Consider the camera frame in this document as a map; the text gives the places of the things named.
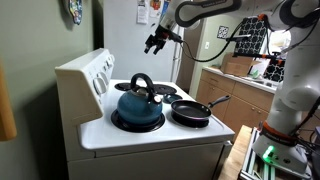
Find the kettle handle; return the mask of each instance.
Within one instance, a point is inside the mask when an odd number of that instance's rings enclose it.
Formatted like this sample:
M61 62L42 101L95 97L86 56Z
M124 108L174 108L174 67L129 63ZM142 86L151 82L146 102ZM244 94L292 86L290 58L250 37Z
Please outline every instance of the kettle handle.
M146 82L147 91L148 91L148 101L152 101L154 99L155 92L154 92L154 86L153 86L152 80L148 75L143 73L137 73L134 76L132 76L131 83L130 83L131 89L134 89L136 87L138 78L141 78Z

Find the nonstick pan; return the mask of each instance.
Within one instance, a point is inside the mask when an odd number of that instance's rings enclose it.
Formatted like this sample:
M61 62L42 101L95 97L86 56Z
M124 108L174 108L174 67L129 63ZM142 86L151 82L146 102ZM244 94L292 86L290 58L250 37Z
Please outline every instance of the nonstick pan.
M173 119L190 127L205 127L209 123L211 110L218 103L227 101L230 96L223 96L208 103L208 107L196 101L176 100L171 103L171 115Z

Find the white stove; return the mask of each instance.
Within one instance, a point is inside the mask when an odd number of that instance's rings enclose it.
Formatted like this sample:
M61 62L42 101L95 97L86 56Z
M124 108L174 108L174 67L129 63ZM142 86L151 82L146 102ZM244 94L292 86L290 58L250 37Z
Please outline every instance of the white stove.
M124 91L115 85L129 80L112 80L113 64L109 51L99 49L56 68L69 178L216 179L234 132L214 116L204 128L181 125L165 103L165 123L159 129L119 129L111 114ZM193 100L174 83L154 84L173 87L184 100Z

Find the kettle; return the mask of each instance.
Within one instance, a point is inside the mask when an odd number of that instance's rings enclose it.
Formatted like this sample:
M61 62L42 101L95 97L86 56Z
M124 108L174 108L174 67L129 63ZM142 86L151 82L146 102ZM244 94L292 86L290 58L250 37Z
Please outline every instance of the kettle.
M138 78L147 87L136 87ZM154 86L146 74L138 73L131 78L131 90L125 92L118 101L118 113L124 122L133 125L149 125L158 121L162 112L162 99L155 94Z

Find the green wall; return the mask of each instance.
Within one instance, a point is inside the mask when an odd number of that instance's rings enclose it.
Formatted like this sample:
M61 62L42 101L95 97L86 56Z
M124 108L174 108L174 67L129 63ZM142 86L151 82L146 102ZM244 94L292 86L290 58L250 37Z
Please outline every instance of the green wall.
M197 52L198 59L210 59L217 55L223 46L226 43L226 40L217 38L218 30L220 26L229 27L228 37L231 36L234 29L238 26L238 24L242 21L242 18L231 17L227 15L218 15L214 17L210 17L205 19L204 27L202 28L201 40L199 43L199 48ZM209 42L209 49L205 49L205 43ZM233 52L235 47L235 43L230 43L225 52ZM207 62L207 63L199 63L196 62L193 75L190 85L189 95L193 98L196 98L200 76L202 67L221 65L221 61L223 59L223 54L221 54L216 60Z
M0 2L0 57L18 131L0 142L0 179L65 179L54 67L103 45L102 7L83 0L78 26L62 0Z

